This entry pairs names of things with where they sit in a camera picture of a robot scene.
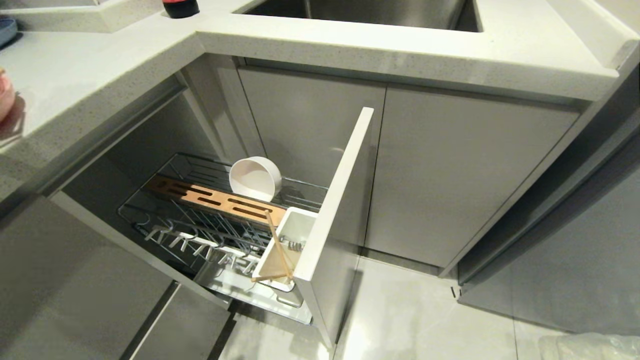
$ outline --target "wire rack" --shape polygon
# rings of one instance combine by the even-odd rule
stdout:
[[[231,193],[230,169],[228,163],[177,153],[154,176]],[[282,189],[271,203],[318,212],[326,192],[323,186],[283,177]],[[144,240],[153,241],[165,251],[174,267],[191,275],[215,261],[249,275],[271,239],[264,224],[158,196],[144,185],[118,208],[118,214]]]

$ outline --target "sink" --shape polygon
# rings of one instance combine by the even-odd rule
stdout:
[[[473,0],[266,0],[245,14],[478,32]]]

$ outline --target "white bowl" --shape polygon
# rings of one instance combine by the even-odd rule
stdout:
[[[282,176],[273,161],[262,156],[236,161],[229,172],[231,190],[238,195],[271,201],[280,191]]]

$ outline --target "pull-out drawer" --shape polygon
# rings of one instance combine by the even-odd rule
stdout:
[[[123,199],[114,200],[114,196],[108,195],[113,187],[141,188],[143,182],[134,180],[136,176],[125,176],[126,181],[105,181],[100,175],[117,177],[114,174],[122,170],[122,163],[134,163],[134,160],[123,160],[120,155],[112,156],[110,161],[96,161],[85,174],[78,175],[51,199],[103,236],[201,296],[221,306],[228,304],[224,299],[235,298],[299,322],[312,323],[326,345],[332,347],[351,291],[358,248],[364,244],[372,188],[371,159],[375,157],[375,147],[371,146],[373,113],[372,108],[362,108],[349,142],[341,149],[342,157],[326,188],[326,195],[317,204],[317,217],[293,272],[293,281],[303,299],[300,307],[278,301],[271,288],[251,282],[251,274],[228,267],[221,269],[211,258],[199,266],[197,274],[190,274],[178,266],[170,266],[171,261],[154,252],[154,244],[144,241],[144,236],[132,230],[135,223],[127,224],[118,217],[116,209]],[[135,139],[137,132],[132,132],[128,135],[130,139],[125,140],[140,143]],[[109,168],[109,162],[120,165]],[[92,197],[89,192],[105,195]]]

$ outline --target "countertop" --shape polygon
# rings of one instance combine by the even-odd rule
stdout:
[[[0,51],[25,110],[0,142],[0,201],[133,99],[204,53],[595,101],[604,67],[545,0],[477,0],[483,32],[241,15],[260,0],[200,0],[115,33],[23,33]]]

